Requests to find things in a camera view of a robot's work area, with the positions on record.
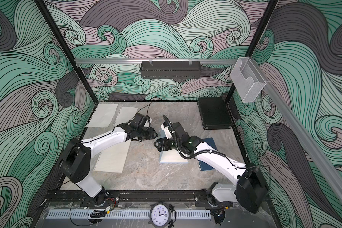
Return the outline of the light blue spiral notebook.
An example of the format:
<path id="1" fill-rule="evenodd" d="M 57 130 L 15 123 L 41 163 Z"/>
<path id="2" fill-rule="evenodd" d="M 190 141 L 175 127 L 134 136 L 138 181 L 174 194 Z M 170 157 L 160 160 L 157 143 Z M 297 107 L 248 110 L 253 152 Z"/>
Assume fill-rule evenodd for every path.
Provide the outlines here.
<path id="1" fill-rule="evenodd" d="M 183 159 L 175 149 L 172 149 L 160 152 L 160 163 L 187 164 L 188 161 Z"/>

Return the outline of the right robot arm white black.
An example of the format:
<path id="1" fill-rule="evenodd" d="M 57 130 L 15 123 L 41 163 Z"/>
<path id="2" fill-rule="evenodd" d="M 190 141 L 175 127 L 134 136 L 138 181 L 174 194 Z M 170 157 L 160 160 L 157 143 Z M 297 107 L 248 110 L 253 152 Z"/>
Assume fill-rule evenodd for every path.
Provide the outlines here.
<path id="1" fill-rule="evenodd" d="M 208 190 L 209 202 L 237 202 L 248 212 L 256 214 L 269 192 L 263 166 L 244 164 L 229 158 L 197 136 L 189 136 L 179 122 L 172 123 L 163 116 L 161 125 L 165 137 L 158 139 L 154 146 L 160 151 L 175 150 L 185 160 L 197 159 L 223 174 L 229 184 L 216 183 Z"/>

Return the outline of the cream lined spiral notebook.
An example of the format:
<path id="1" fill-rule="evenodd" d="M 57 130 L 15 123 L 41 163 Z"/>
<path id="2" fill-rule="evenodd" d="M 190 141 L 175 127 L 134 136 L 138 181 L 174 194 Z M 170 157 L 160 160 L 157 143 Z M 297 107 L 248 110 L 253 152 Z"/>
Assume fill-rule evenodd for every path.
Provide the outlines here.
<path id="1" fill-rule="evenodd" d="M 107 173 L 122 173 L 131 141 L 116 144 L 99 155 L 94 171 Z"/>

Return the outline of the torn lined paper page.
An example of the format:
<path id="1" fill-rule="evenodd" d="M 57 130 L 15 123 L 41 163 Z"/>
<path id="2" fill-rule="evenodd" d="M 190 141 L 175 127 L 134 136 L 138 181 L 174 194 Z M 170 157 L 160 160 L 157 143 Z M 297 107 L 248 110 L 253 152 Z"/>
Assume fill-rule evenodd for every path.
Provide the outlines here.
<path id="1" fill-rule="evenodd" d="M 86 127 L 108 127 L 115 115 L 117 106 L 117 104 L 99 103 Z"/>

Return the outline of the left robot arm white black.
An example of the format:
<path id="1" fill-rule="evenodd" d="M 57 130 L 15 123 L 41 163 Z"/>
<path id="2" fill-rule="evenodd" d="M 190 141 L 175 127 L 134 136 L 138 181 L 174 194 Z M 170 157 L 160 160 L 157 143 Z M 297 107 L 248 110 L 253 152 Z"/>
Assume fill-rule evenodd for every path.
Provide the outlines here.
<path id="1" fill-rule="evenodd" d="M 85 192 L 96 207 L 104 205 L 107 193 L 90 171 L 91 159 L 120 143 L 155 139 L 158 134 L 151 122 L 149 115 L 136 113 L 131 120 L 104 134 L 84 140 L 73 138 L 59 157 L 60 171 Z"/>

